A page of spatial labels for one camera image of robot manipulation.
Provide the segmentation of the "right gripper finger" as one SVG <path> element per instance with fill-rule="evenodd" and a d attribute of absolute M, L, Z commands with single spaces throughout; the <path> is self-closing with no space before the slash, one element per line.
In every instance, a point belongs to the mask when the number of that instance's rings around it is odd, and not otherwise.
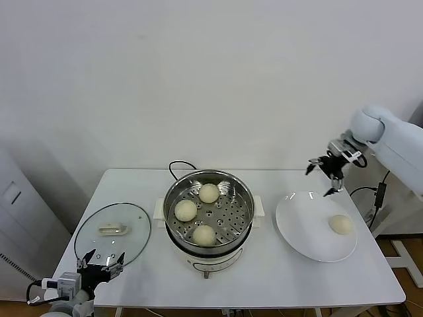
<path fill-rule="evenodd" d="M 309 165 L 306 168 L 306 174 L 310 174 L 316 167 L 322 171 L 325 170 L 325 158 L 312 158 L 309 160 Z"/>
<path fill-rule="evenodd" d="M 343 179 L 333 178 L 331 180 L 331 187 L 330 189 L 324 194 L 324 197 L 337 194 L 342 191 L 343 187 Z"/>

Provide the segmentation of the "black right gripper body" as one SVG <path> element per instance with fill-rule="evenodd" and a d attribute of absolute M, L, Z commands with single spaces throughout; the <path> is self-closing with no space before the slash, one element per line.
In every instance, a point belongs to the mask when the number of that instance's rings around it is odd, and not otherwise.
<path fill-rule="evenodd" d="M 337 157 L 329 153 L 320 157 L 320 162 L 320 169 L 325 175 L 329 179 L 337 180 L 342 180 L 344 178 L 342 168 L 349 163 L 343 156 Z"/>

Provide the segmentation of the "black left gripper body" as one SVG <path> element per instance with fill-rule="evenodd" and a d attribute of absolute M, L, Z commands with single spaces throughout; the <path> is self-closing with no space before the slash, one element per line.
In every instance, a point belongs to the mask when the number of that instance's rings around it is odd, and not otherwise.
<path fill-rule="evenodd" d="M 79 268 L 79 273 L 81 288 L 88 294 L 94 294 L 100 283 L 108 283 L 111 280 L 111 274 L 104 265 L 88 264 L 86 267 Z"/>

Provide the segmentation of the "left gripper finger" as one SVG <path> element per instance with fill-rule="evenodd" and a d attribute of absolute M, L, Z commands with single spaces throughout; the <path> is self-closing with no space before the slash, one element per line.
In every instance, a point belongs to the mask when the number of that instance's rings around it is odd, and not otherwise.
<path fill-rule="evenodd" d="M 108 279 L 114 279 L 117 276 L 119 276 L 121 272 L 123 272 L 124 258 L 125 258 L 125 253 L 122 252 L 122 254 L 119 256 L 119 258 L 116 260 L 115 263 L 107 265 L 102 268 L 102 272 L 104 272 L 104 274 L 107 276 Z"/>
<path fill-rule="evenodd" d="M 95 253 L 95 249 L 87 252 L 82 258 L 77 258 L 77 268 L 86 268 Z"/>

